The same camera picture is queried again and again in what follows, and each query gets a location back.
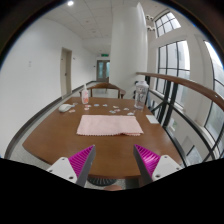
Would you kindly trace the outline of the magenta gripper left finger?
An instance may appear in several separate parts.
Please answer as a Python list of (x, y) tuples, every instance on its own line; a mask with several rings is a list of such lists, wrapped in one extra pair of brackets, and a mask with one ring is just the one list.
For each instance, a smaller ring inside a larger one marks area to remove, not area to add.
[(69, 158), (60, 157), (47, 171), (83, 187), (95, 155), (95, 146), (91, 145)]

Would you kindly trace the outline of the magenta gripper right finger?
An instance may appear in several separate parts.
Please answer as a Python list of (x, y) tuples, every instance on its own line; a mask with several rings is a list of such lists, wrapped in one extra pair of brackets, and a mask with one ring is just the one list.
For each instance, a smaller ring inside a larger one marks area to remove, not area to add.
[(156, 153), (135, 144), (133, 154), (145, 185), (182, 169), (170, 156)]

